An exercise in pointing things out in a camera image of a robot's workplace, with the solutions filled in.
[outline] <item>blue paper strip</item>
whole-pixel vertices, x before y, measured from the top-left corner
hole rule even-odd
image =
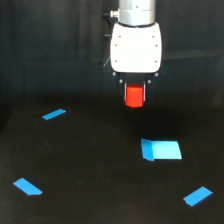
[[[43,118],[45,120],[49,120],[51,118],[57,117],[57,116],[59,116],[61,114],[64,114],[65,112],[66,112],[65,110],[59,109],[59,110],[56,110],[56,111],[54,111],[52,113],[49,113],[49,114],[43,116]]]
[[[176,141],[152,141],[151,144],[154,159],[182,159]]]
[[[25,192],[27,195],[40,195],[42,194],[42,191],[30,184],[25,179],[21,178],[20,180],[13,183],[15,186],[17,186],[20,190]]]
[[[154,161],[151,141],[142,139],[142,156],[144,159]]]
[[[186,201],[187,204],[193,206],[198,202],[202,201],[203,199],[205,199],[206,197],[208,197],[209,195],[211,195],[212,193],[213,192],[209,191],[205,187],[201,187],[195,192],[185,197],[184,200]]]

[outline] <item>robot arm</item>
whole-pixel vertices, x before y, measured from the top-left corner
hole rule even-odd
[[[143,106],[151,77],[161,66],[162,39],[155,8],[156,0],[119,0],[118,11],[110,12],[110,17],[118,18],[110,44],[111,66],[113,74],[121,77],[119,85],[130,107]]]

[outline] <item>table surface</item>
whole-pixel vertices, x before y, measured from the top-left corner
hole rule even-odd
[[[142,138],[178,141],[183,159],[144,160]],[[223,224],[223,147],[223,110],[20,106],[0,133],[0,223]],[[187,205],[202,186],[213,195]]]

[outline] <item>dark background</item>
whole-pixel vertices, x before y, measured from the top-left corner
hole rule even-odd
[[[117,9],[0,0],[0,223],[223,223],[224,2],[157,0],[166,72],[136,110],[103,69],[102,12]],[[143,160],[141,138],[178,141],[183,160]],[[22,177],[43,194],[12,186]],[[214,196],[187,206],[201,186]]]
[[[157,0],[167,73],[151,107],[222,107],[222,0]],[[118,0],[1,0],[1,123],[18,103],[123,104],[111,68],[103,11]]]

